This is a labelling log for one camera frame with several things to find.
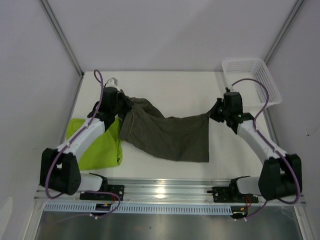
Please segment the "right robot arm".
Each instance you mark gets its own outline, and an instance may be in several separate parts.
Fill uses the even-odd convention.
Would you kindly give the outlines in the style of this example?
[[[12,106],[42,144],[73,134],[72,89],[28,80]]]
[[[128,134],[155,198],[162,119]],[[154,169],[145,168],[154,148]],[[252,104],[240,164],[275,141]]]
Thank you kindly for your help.
[[[262,196],[266,201],[279,200],[285,204],[296,204],[302,192],[302,161],[297,154],[289,154],[257,126],[257,119],[243,111],[239,92],[229,91],[218,98],[209,112],[209,117],[218,123],[226,123],[242,138],[262,163],[258,177],[236,178],[228,189],[228,196],[239,202],[246,194]]]

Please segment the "dark olive shorts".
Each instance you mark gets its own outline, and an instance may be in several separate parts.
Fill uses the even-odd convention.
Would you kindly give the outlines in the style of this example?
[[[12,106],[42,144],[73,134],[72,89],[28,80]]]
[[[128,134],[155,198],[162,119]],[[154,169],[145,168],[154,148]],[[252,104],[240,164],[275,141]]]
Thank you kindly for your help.
[[[160,159],[207,163],[209,114],[165,117],[145,98],[131,97],[132,108],[122,119],[118,137]]]

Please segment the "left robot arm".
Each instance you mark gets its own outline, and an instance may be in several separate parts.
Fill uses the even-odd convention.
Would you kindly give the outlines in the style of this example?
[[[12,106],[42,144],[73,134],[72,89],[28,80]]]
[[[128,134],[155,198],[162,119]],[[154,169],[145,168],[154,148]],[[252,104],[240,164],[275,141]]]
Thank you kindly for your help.
[[[43,151],[39,183],[45,188],[49,199],[54,199],[50,190],[70,196],[77,191],[88,191],[97,200],[108,196],[109,188],[103,184],[104,178],[91,173],[82,174],[79,160],[92,143],[110,128],[116,116],[126,114],[131,108],[131,102],[120,88],[106,86],[80,128],[61,145]]]

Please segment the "lime green shorts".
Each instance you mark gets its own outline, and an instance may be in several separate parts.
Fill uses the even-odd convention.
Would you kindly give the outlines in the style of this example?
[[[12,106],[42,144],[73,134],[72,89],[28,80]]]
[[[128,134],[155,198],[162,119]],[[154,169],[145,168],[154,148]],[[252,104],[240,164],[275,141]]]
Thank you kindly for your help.
[[[122,121],[116,118],[106,132],[94,140],[81,158],[77,158],[81,171],[117,167],[123,159],[122,141],[119,139]]]

